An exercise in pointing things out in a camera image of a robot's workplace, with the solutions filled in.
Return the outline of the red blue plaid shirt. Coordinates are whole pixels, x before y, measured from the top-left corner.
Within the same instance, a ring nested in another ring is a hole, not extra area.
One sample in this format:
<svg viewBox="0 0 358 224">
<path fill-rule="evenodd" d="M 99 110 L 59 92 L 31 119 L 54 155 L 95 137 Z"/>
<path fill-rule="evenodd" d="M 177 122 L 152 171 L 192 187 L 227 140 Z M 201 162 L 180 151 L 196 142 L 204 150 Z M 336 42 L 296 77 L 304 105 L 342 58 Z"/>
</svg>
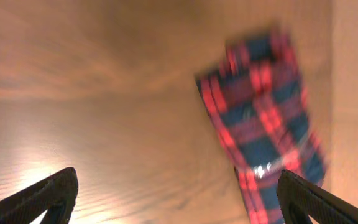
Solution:
<svg viewBox="0 0 358 224">
<path fill-rule="evenodd" d="M 326 173 L 290 39 L 270 32 L 229 45 L 225 58 L 198 77 L 196 86 L 233 164 L 251 224 L 283 223 L 277 198 L 281 171 L 316 185 Z"/>
</svg>

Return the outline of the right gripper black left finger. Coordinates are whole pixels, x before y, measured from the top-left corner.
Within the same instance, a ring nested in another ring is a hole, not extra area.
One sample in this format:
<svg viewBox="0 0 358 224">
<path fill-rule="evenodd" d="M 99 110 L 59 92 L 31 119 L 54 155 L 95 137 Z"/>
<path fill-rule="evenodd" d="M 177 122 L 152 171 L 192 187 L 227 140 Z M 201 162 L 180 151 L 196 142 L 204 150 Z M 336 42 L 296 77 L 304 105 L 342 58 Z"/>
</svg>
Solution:
<svg viewBox="0 0 358 224">
<path fill-rule="evenodd" d="M 67 224 L 78 195 L 73 167 L 57 173 L 0 201 L 0 224 L 28 224 L 42 213 L 44 224 Z"/>
</svg>

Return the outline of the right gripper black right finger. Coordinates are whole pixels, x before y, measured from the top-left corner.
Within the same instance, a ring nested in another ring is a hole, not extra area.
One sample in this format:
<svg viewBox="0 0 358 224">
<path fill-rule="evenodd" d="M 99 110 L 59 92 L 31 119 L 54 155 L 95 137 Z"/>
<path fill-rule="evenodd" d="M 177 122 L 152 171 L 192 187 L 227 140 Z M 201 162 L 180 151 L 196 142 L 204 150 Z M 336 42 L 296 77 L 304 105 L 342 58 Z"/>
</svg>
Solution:
<svg viewBox="0 0 358 224">
<path fill-rule="evenodd" d="M 277 197 L 286 224 L 358 224 L 358 208 L 289 170 L 278 180 Z"/>
</svg>

